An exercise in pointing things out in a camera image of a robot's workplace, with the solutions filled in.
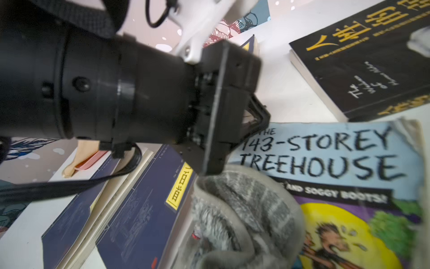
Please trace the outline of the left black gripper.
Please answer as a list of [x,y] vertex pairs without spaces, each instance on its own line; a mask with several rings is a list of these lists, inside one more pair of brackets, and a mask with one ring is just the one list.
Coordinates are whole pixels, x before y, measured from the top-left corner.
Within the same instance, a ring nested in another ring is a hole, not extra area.
[[201,176],[222,172],[228,154],[269,126],[257,99],[261,60],[221,41],[196,65],[123,39],[114,145],[168,143]]

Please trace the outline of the grey striped cloth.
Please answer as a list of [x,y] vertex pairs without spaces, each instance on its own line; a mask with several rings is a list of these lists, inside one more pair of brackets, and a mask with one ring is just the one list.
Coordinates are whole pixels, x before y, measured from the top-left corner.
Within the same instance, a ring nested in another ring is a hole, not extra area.
[[290,269],[305,240],[300,205],[280,183],[254,169],[227,165],[199,176],[193,230],[175,269]]

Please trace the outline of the colourful treehouse book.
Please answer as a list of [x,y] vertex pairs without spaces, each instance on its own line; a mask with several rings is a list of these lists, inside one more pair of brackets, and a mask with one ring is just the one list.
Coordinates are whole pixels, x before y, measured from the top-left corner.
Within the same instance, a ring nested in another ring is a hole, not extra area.
[[301,206],[296,269],[412,269],[426,169],[419,122],[271,123],[229,162],[258,170]]

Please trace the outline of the dark blue book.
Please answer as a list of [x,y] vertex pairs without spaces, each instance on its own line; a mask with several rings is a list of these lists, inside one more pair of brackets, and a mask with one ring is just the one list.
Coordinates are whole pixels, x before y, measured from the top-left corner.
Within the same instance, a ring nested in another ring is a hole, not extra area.
[[106,206],[123,197],[130,189],[135,178],[142,174],[146,163],[154,156],[152,149],[142,147],[141,150],[142,160],[133,172],[76,195],[45,231],[41,237],[45,269],[65,269],[90,230],[101,220]]
[[195,177],[171,146],[160,147],[96,241],[107,269],[160,268]]

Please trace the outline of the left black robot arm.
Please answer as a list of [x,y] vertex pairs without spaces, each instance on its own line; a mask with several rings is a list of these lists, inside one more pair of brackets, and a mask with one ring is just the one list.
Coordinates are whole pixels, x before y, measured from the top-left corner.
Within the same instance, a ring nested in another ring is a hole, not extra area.
[[129,1],[104,10],[69,1],[1,2],[1,136],[83,139],[120,157],[166,143],[199,174],[270,121],[258,101],[261,60],[227,40],[204,43],[254,1],[167,1],[153,28],[182,31],[173,52],[118,35]]

